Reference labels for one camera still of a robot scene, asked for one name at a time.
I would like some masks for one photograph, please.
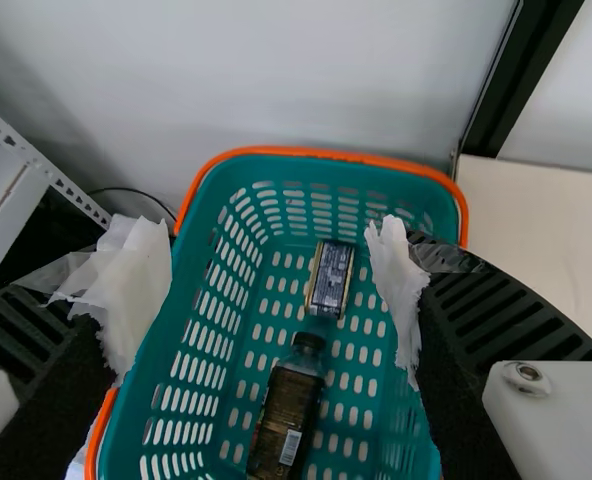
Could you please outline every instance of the white tissue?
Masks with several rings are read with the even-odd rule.
[[[421,345],[418,300],[429,284],[429,274],[409,258],[405,225],[400,218],[383,218],[380,234],[370,222],[365,229],[373,281],[387,304],[398,333],[396,366],[407,371],[409,384],[418,390],[415,371]]]
[[[74,303],[70,319],[95,318],[103,353],[120,384],[169,291],[167,226],[114,215],[95,252],[70,253],[14,283],[51,293],[48,303]]]

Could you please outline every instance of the brown liquid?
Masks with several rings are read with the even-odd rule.
[[[275,367],[252,437],[247,473],[266,480],[300,478],[324,380]]]

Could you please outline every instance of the basket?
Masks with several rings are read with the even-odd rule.
[[[176,224],[170,292],[120,392],[107,395],[86,478],[244,478],[270,370],[295,332],[318,330],[327,389],[303,477],[437,479],[363,238],[389,213],[466,242],[463,195],[428,167],[280,147],[234,150],[203,167]],[[303,307],[316,244],[330,238],[357,246],[338,322]]]

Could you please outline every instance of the basket hole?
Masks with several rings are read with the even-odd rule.
[[[215,228],[212,228],[209,232],[209,236],[207,237],[207,245],[212,246],[214,244],[214,239],[216,238],[216,234],[218,231]]]
[[[356,192],[356,193],[350,193],[350,195],[358,195],[358,191],[354,190],[354,192]],[[349,198],[349,197],[338,197],[338,201],[341,203],[349,204],[349,205],[358,205],[360,203],[357,198]]]
[[[189,373],[187,374],[187,382],[191,383],[194,381],[194,376],[196,375],[196,367],[198,366],[198,358],[194,358],[192,360],[192,364],[189,367]]]
[[[347,384],[349,383],[349,373],[343,372],[340,376],[340,381],[338,382],[338,388],[341,390],[347,390]]]
[[[180,388],[176,388],[176,390],[174,391],[174,396],[172,397],[172,405],[170,407],[170,410],[172,412],[175,412],[178,408],[178,402],[180,400],[180,391]]]
[[[167,409],[167,405],[169,404],[169,397],[171,397],[172,395],[172,387],[171,385],[168,385],[167,388],[165,389],[165,393],[163,394],[163,401],[160,404],[160,409],[161,410],[166,410]]]
[[[314,432],[314,439],[312,440],[312,447],[318,450],[322,446],[323,432],[321,432],[320,430],[316,430],[316,432]]]
[[[365,346],[360,347],[360,352],[358,354],[358,361],[360,363],[367,362],[367,354],[368,353],[369,353],[369,350],[367,350],[367,347],[365,347]]]
[[[287,338],[287,330],[285,330],[284,328],[281,329],[281,331],[278,334],[278,339],[276,340],[276,343],[278,343],[278,345],[284,345],[285,344],[285,339]]]
[[[355,223],[338,222],[338,227],[339,228],[351,228],[352,230],[356,230],[358,228],[358,225],[356,225]]]
[[[260,188],[273,187],[273,186],[274,186],[274,182],[272,182],[270,180],[264,180],[262,182],[254,182],[254,183],[252,183],[252,188],[254,190],[258,190]]]
[[[327,443],[327,450],[329,450],[329,453],[334,453],[336,451],[337,447],[338,447],[338,435],[336,435],[335,433],[332,433],[329,436],[329,442]],[[329,470],[328,478],[331,478],[331,470],[325,469],[325,472],[327,472],[327,470]]]
[[[372,333],[372,319],[371,318],[365,319],[365,323],[363,325],[363,332],[365,332],[365,335],[369,335],[370,333]]]
[[[372,378],[369,381],[369,386],[367,387],[367,394],[373,398],[376,396],[377,390],[378,390],[378,382],[376,381],[375,378]]]
[[[349,409],[349,425],[355,426],[358,423],[358,408],[352,407]]]
[[[152,475],[154,476],[154,480],[160,480],[160,471],[158,470],[158,455],[152,455],[150,463],[152,466]]]
[[[254,362],[254,352],[251,350],[247,352],[247,356],[245,357],[245,367],[250,368],[252,363]]]
[[[200,300],[201,292],[202,290],[200,288],[197,288],[196,292],[194,292],[194,299],[192,300],[192,310],[196,310],[196,307],[198,307],[198,301]]]
[[[248,430],[249,426],[252,423],[252,412],[245,412],[245,416],[243,417],[242,427],[243,430]]]
[[[267,327],[267,330],[265,331],[265,342],[271,343],[273,338],[274,338],[274,327],[269,326],[269,327]]]
[[[163,437],[163,445],[167,445],[172,439],[172,432],[174,431],[174,422],[172,420],[167,421],[167,427],[165,427],[165,436]]]
[[[405,217],[409,220],[414,219],[414,215],[411,212],[408,212],[407,210],[405,210],[404,208],[397,207],[394,209],[394,212],[396,212],[398,215]]]
[[[189,467],[187,466],[187,455],[185,454],[185,452],[180,454],[180,463],[183,467],[183,471],[185,473],[189,472]]]
[[[241,459],[243,458],[243,452],[245,451],[245,447],[242,444],[236,445],[236,449],[234,450],[234,457],[232,460],[234,463],[240,463]]]
[[[339,352],[340,352],[340,340],[334,340],[334,342],[332,343],[332,357],[334,357],[334,358],[338,357]]]
[[[234,195],[232,195],[231,197],[229,197],[229,202],[230,203],[234,203],[240,197],[242,197],[243,195],[245,195],[245,192],[247,192],[247,190],[245,188],[239,189]]]
[[[229,440],[225,440],[220,446],[220,452],[218,456],[221,460],[225,460],[227,458],[227,454],[229,453]]]
[[[174,469],[174,475],[180,476],[180,468],[178,467],[178,454],[172,453],[172,468]]]
[[[188,402],[189,402],[189,390],[185,390],[185,393],[183,393],[183,398],[180,401],[180,412],[181,413],[185,413],[185,410],[187,409]]]
[[[158,420],[158,422],[156,422],[156,430],[154,430],[154,439],[153,439],[153,443],[154,445],[158,445],[158,443],[160,442],[160,437],[163,434],[163,426],[165,425],[165,421],[163,419]]]
[[[372,364],[375,367],[380,367],[381,357],[382,357],[382,352],[381,352],[380,348],[377,348],[376,350],[374,350],[374,357],[372,359]]]
[[[174,378],[176,376],[176,372],[178,371],[178,364],[180,363],[180,357],[181,357],[181,353],[178,352],[176,353],[176,358],[174,359],[174,363],[172,364],[172,369],[169,372],[169,376],[171,378]],[[152,399],[152,408],[155,408],[154,405],[154,400]]]
[[[311,197],[314,200],[327,200],[327,201],[329,201],[329,200],[332,199],[332,196],[331,195],[328,195],[326,193],[316,193],[316,192],[312,192]]]
[[[249,400],[255,402],[258,398],[258,391],[260,386],[257,383],[252,384],[252,388],[249,389]]]
[[[345,455],[346,458],[349,458],[351,456],[353,447],[354,447],[354,440],[352,440],[351,438],[346,438],[345,443],[343,445],[343,455]]]
[[[238,382],[238,388],[236,389],[236,398],[243,398],[243,395],[245,395],[246,386],[247,382],[245,382],[245,380],[240,380]]]
[[[325,384],[327,387],[331,387],[334,384],[334,377],[336,376],[336,372],[334,370],[328,370],[327,375],[325,375]]]
[[[351,203],[352,204],[355,204],[355,205],[358,205],[358,201],[351,200]],[[356,208],[356,207],[350,207],[350,206],[347,206],[347,205],[338,205],[338,210],[341,211],[341,212],[345,212],[345,213],[353,213],[353,214],[357,214],[358,213],[358,208]]]
[[[354,358],[354,344],[348,343],[345,347],[345,360],[351,361]]]
[[[325,418],[327,418],[327,413],[329,413],[329,401],[323,400],[322,402],[320,402],[320,411],[319,411],[319,416],[320,416],[321,420],[324,420]]]
[[[354,393],[361,393],[362,391],[363,391],[363,377],[362,377],[362,375],[358,375],[354,379]]]
[[[257,323],[256,325],[254,325],[254,330],[252,331],[252,338],[254,340],[258,340],[260,338],[261,330],[262,330],[262,327],[260,326],[260,323]]]
[[[154,425],[154,418],[151,417],[145,423],[145,431],[143,432],[143,445],[147,445],[152,435],[152,426]]]
[[[339,213],[338,220],[343,220],[345,222],[351,222],[353,225],[358,223],[358,217],[356,215],[347,215],[346,213]]]
[[[260,206],[263,208],[271,207],[272,205],[278,205],[278,200],[276,200],[275,198],[268,198],[267,200],[263,200],[260,202]]]
[[[220,213],[218,214],[218,224],[220,225],[221,223],[223,223],[223,220],[225,220],[225,216],[227,215],[227,207],[223,207],[220,211]]]
[[[147,457],[145,455],[140,457],[139,466],[141,480],[149,480],[149,473],[147,470]]]
[[[365,413],[363,414],[363,428],[365,430],[371,429],[373,420],[374,420],[374,415],[372,414],[372,411],[365,410]]]
[[[194,423],[194,426],[192,427],[192,436],[189,437],[189,443],[190,445],[193,445],[196,443],[196,437],[198,436],[198,423]],[[195,470],[196,469],[196,465],[194,465],[194,457],[193,457],[193,453],[189,454],[189,463],[191,464],[192,468]]]
[[[334,420],[336,422],[341,422],[343,420],[343,404],[342,403],[337,403],[336,407],[334,408]]]
[[[369,451],[369,447],[367,446],[367,442],[360,442],[358,446],[358,460],[364,462],[367,460],[367,453]]]
[[[264,353],[258,357],[258,371],[262,372],[263,370],[265,370],[265,366],[267,365],[267,355],[265,355]]]
[[[198,392],[194,392],[192,394],[192,398],[189,401],[189,408],[187,409],[187,413],[192,415],[194,413],[194,410],[196,410],[196,403],[198,401]]]
[[[303,198],[305,193],[302,190],[283,190],[283,195],[292,198]]]
[[[254,206],[250,205],[245,210],[243,210],[243,212],[240,214],[240,218],[242,220],[245,220],[249,216],[249,214],[252,213],[253,211],[254,211]]]

